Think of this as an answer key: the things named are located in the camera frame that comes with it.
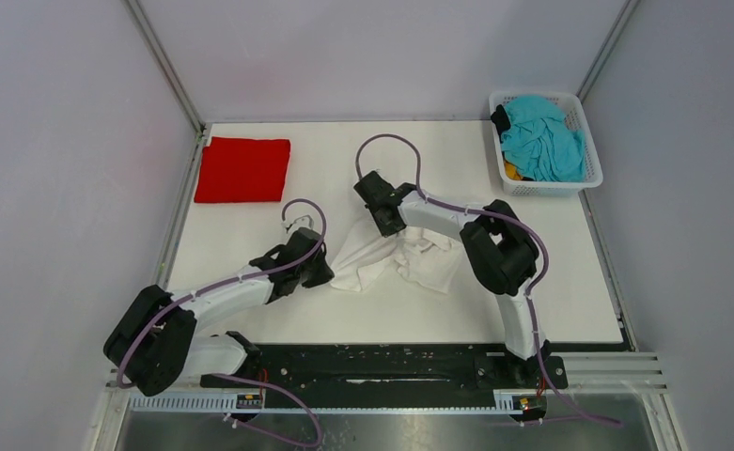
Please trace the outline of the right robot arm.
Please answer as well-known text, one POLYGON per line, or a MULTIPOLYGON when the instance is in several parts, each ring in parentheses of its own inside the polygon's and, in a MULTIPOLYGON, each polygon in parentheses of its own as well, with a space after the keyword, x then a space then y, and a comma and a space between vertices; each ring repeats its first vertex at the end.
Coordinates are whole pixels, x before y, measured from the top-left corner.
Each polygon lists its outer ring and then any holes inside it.
POLYGON ((547 339, 531 308, 540 249, 505 201, 478 209, 436 199, 412 183, 398 187, 372 171, 353 186, 384 237, 409 226, 459 242, 478 283, 495 296, 505 331, 508 377, 529 387, 544 374, 547 339))

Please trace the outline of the white t shirt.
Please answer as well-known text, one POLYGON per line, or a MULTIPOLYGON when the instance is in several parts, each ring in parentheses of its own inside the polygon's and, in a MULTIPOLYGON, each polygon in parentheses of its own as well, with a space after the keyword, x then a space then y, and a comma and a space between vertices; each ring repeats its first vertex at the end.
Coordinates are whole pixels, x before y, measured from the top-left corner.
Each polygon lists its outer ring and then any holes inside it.
POLYGON ((334 258, 330 285, 361 292, 394 270, 407 282, 447 294, 463 257, 462 245, 443 234, 408 226, 384 237, 365 217, 353 225, 334 258))

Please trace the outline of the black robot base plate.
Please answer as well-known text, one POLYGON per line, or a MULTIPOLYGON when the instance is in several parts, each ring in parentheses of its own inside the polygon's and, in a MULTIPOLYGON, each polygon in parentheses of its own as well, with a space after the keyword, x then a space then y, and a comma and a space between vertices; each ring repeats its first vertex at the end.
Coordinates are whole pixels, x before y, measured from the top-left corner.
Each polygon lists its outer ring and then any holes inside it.
POLYGON ((305 402, 307 397, 357 397, 393 403, 431 403, 436 397, 471 399, 490 390, 565 389, 563 360, 548 354, 539 370, 508 367, 502 344, 261 344, 243 376, 265 376, 305 402))

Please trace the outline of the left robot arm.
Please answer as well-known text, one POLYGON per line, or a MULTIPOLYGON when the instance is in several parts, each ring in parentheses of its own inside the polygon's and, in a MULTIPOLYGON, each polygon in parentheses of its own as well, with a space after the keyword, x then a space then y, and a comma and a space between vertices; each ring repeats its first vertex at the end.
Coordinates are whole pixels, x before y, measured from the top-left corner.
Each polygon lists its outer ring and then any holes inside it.
POLYGON ((106 339, 102 351, 120 377, 143 395, 198 377, 204 387, 246 386, 262 376, 261 350, 241 333, 203 335, 243 310, 289 296, 298 287, 330 282, 321 234, 301 226, 287 242, 257 257, 232 279, 195 292, 143 288, 106 339))

